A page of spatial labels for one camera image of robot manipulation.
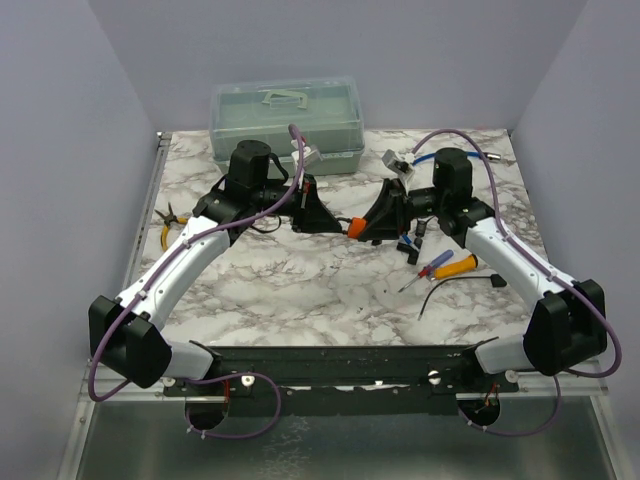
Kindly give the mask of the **orange padlock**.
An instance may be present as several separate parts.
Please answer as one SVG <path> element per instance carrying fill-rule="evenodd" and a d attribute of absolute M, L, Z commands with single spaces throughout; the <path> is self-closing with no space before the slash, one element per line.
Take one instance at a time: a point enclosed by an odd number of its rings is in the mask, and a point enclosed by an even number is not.
<path fill-rule="evenodd" d="M 355 240 L 360 237 L 367 226 L 367 220 L 360 217 L 340 218 L 340 221 L 347 223 L 347 237 Z"/>

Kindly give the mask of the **clear green plastic storage box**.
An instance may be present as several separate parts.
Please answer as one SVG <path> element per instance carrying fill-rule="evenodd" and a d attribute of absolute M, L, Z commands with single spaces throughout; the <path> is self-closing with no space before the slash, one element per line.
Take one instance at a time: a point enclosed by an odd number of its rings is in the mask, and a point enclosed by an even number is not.
<path fill-rule="evenodd" d="M 322 155 L 311 164 L 310 173 L 356 172 L 365 149 L 364 121 L 357 86 L 349 76 L 216 87 L 209 127 L 213 161 L 225 173 L 240 141 L 259 140 L 292 172 L 291 154 L 297 151 L 297 143 L 289 133 L 291 124 Z"/>

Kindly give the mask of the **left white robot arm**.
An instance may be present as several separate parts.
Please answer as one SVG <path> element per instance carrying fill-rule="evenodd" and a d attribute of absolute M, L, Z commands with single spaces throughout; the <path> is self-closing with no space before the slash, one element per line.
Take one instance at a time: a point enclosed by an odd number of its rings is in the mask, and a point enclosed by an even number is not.
<path fill-rule="evenodd" d="M 169 343 L 164 324 L 201 273 L 260 218 L 288 217 L 299 233 L 337 233 L 339 220 L 321 202 L 312 175 L 302 170 L 270 179 L 280 164 L 269 145 L 242 140 L 223 180 L 201 197 L 184 229 L 160 259 L 115 299 L 96 298 L 89 308 L 90 346 L 100 362 L 141 388 L 160 378 L 187 378 L 201 395 L 222 380 L 214 356 L 191 343 Z"/>

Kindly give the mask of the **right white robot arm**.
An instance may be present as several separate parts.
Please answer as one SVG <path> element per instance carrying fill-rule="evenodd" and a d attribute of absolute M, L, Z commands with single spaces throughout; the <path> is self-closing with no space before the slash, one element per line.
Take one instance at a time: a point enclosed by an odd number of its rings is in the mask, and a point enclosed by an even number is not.
<path fill-rule="evenodd" d="M 473 194 L 473 167 L 458 148 L 434 155 L 432 184 L 410 189 L 413 166 L 391 150 L 382 157 L 396 173 L 386 179 L 373 206 L 349 228 L 359 241 L 396 240 L 412 221 L 435 217 L 441 231 L 483 260 L 524 301 L 531 312 L 526 332 L 486 341 L 460 367 L 460 379 L 480 392 L 506 370 L 534 370 L 552 376 L 588 360 L 607 347 L 600 319 L 604 291 L 593 280 L 578 282 L 521 242 L 496 211 Z"/>

